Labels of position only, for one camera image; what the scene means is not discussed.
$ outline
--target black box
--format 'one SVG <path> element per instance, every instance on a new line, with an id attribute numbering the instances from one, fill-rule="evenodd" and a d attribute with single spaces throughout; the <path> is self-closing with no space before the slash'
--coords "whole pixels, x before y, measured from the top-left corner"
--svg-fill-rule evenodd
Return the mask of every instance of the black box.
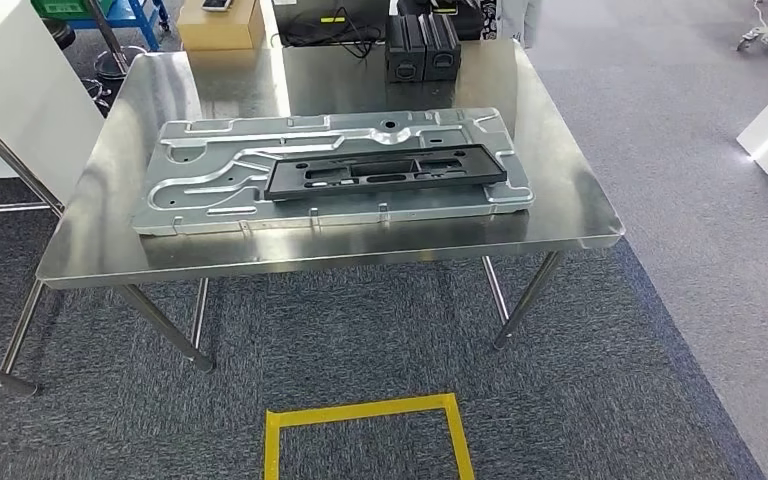
<path id="1" fill-rule="evenodd" d="M 461 42 L 448 15 L 422 15 L 419 26 L 425 40 L 423 80 L 455 80 L 461 67 Z"/>
<path id="2" fill-rule="evenodd" d="M 421 82 L 425 74 L 425 41 L 416 15 L 390 17 L 384 58 L 388 82 Z"/>

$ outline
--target blue shelf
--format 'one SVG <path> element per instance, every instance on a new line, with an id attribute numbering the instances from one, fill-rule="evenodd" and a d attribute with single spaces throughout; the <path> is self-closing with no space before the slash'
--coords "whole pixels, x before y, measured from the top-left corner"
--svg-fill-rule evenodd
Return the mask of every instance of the blue shelf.
<path id="1" fill-rule="evenodd" d="M 143 32 L 143 36 L 148 43 L 149 48 L 152 51 L 157 51 L 160 46 L 157 43 L 157 37 L 155 37 L 153 28 L 157 19 L 168 22 L 168 16 L 166 14 L 166 7 L 163 5 L 163 0 L 151 0 L 152 9 L 151 15 L 145 15 L 145 4 L 149 0 L 116 0 L 113 5 L 110 6 L 110 11 L 107 12 L 107 23 L 111 28 L 139 28 Z M 68 20 L 69 26 L 75 30 L 88 30 L 98 28 L 95 20 L 80 19 L 80 20 Z"/>
<path id="2" fill-rule="evenodd" d="M 145 8 L 145 3 L 148 0 L 137 0 L 140 8 Z M 134 10 L 131 8 L 131 4 L 128 0 L 116 0 L 113 5 L 110 6 L 110 11 L 107 12 L 107 23 L 113 28 L 133 28 L 137 24 L 137 16 L 134 14 Z M 69 20 L 69 25 L 74 29 L 79 30 L 91 30 L 98 28 L 95 24 L 95 20 L 91 18 L 80 20 Z"/>

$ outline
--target hole in metal plate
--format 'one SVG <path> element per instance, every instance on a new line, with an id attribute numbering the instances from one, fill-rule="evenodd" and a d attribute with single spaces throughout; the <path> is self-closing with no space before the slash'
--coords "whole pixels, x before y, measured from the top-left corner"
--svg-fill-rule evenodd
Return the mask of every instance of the hole in metal plate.
<path id="1" fill-rule="evenodd" d="M 369 183 L 399 182 L 407 180 L 407 178 L 404 175 L 379 175 L 377 177 L 367 177 L 366 181 Z"/>

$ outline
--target gray floor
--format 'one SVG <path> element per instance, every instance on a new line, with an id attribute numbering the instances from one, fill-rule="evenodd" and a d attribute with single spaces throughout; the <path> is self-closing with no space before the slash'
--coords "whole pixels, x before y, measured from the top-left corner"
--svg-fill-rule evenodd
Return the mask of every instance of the gray floor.
<path id="1" fill-rule="evenodd" d="M 1 342 L 54 223 L 11 220 Z M 497 261 L 514 295 L 539 258 Z M 457 395 L 477 478 L 761 478 L 679 364 L 686 346 L 640 294 L 647 282 L 625 243 L 574 255 L 527 333 L 496 353 L 479 261 L 219 280 L 210 375 L 110 290 L 48 292 L 17 366 L 46 390 L 0 392 L 0 478 L 260 478 L 267 408 L 438 392 Z M 185 327 L 194 284 L 146 291 Z M 290 428 L 282 445 L 285 479 L 456 478 L 438 412 Z"/>
<path id="2" fill-rule="evenodd" d="M 768 475 L 768 178 L 734 140 L 768 103 L 768 48 L 734 51 L 752 1 L 544 3 L 529 56 Z"/>

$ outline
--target yellow floor marking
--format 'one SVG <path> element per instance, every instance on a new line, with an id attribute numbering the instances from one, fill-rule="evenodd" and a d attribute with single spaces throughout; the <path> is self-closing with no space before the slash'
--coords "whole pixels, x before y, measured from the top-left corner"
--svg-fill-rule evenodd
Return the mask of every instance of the yellow floor marking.
<path id="1" fill-rule="evenodd" d="M 281 452 L 279 439 L 281 427 L 298 427 L 318 423 L 342 422 L 358 418 L 380 417 L 397 413 L 423 412 L 442 408 L 452 437 L 452 448 L 458 464 L 461 480 L 474 480 L 469 448 L 458 411 L 454 393 L 428 395 L 425 397 L 400 398 L 383 402 L 358 403 L 339 407 L 312 408 L 295 412 L 275 413 L 266 411 L 266 441 L 263 454 L 263 479 L 278 480 L 278 456 Z"/>

